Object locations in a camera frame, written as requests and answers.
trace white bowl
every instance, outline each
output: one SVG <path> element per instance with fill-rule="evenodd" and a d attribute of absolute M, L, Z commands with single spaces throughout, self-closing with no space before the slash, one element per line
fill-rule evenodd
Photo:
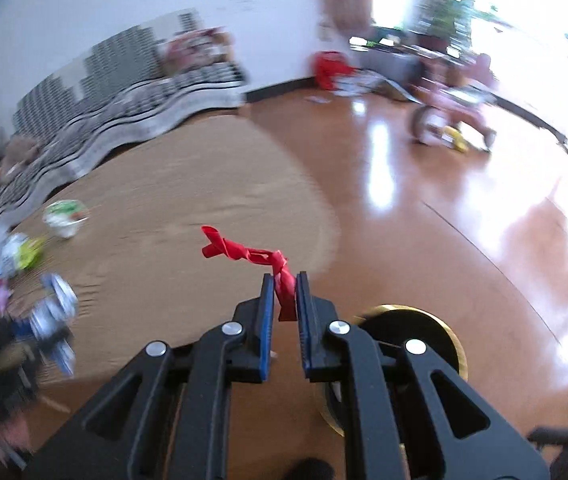
<path fill-rule="evenodd" d="M 49 208 L 59 204 L 60 202 L 70 201 L 60 200 L 59 202 L 52 203 L 44 210 L 42 219 L 44 220 L 44 223 L 48 226 L 48 228 L 52 231 L 52 233 L 56 236 L 59 236 L 60 238 L 72 238 L 77 234 L 77 232 L 80 230 L 81 224 L 83 224 L 88 219 L 88 217 L 81 218 L 79 220 L 70 220 L 68 218 L 65 218 L 64 215 L 51 213 Z M 81 205 L 81 208 L 85 210 L 86 207 L 81 202 L 79 203 Z"/>

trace brass wheel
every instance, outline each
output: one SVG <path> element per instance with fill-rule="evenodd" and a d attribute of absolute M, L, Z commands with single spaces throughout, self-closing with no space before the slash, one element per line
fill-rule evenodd
<path fill-rule="evenodd" d="M 379 305 L 355 316 L 352 322 L 378 341 L 400 346 L 407 339 L 421 339 L 468 380 L 468 363 L 458 336 L 440 318 L 405 305 Z M 313 391 L 321 416 L 344 436 L 341 390 L 338 383 L 319 383 Z"/>

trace sofa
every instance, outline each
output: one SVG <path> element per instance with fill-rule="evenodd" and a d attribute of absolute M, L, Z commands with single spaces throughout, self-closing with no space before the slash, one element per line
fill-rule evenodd
<path fill-rule="evenodd" d="M 201 66 L 198 61 L 195 67 L 166 75 L 157 54 L 160 42 L 152 37 L 143 41 L 148 30 L 133 27 L 93 47 L 82 59 L 88 72 L 81 80 L 82 100 L 68 94 L 62 73 L 46 78 L 19 102 L 13 115 L 16 133 L 34 137 L 39 152 L 0 186 L 0 245 L 54 190 L 89 173 L 118 146 L 152 139 L 202 110 L 245 104 L 241 87 L 246 77 L 233 59 L 227 33 L 216 30 L 211 36 L 217 43 L 212 63 Z M 133 42 L 127 50 L 126 41 Z M 112 52 L 122 58 L 114 65 Z M 105 68 L 99 67 L 99 56 Z M 53 100 L 58 104 L 48 108 Z"/>

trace red cloth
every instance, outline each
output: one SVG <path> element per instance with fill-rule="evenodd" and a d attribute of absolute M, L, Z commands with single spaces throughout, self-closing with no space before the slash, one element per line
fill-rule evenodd
<path fill-rule="evenodd" d="M 313 60 L 313 71 L 317 86 L 324 90 L 334 90 L 333 76 L 350 75 L 355 69 L 346 61 L 346 56 L 335 50 L 318 52 Z"/>
<path fill-rule="evenodd" d="M 267 265 L 273 267 L 275 279 L 275 293 L 281 305 L 279 311 L 280 321 L 297 321 L 295 309 L 295 277 L 288 270 L 287 260 L 280 251 L 265 251 L 251 249 L 234 241 L 222 238 L 219 231 L 210 225 L 203 225 L 202 232 L 210 240 L 210 244 L 202 249 L 205 258 L 212 258 L 225 254 L 231 260 L 245 259 L 251 264 Z"/>

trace toy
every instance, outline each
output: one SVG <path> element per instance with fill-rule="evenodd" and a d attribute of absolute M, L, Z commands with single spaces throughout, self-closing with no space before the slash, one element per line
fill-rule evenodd
<path fill-rule="evenodd" d="M 411 133 L 419 142 L 426 135 L 451 137 L 452 146 L 461 152 L 461 134 L 455 126 L 465 123 L 484 137 L 486 149 L 490 150 L 496 132 L 488 127 L 482 105 L 493 101 L 490 86 L 495 78 L 490 71 L 491 58 L 481 54 L 471 63 L 460 65 L 446 56 L 437 56 L 426 62 L 428 78 L 422 78 L 416 93 L 424 103 L 417 108 L 411 120 Z"/>
<path fill-rule="evenodd" d="M 44 250 L 45 238 L 28 238 L 11 234 L 0 248 L 0 276 L 12 278 L 35 266 Z"/>

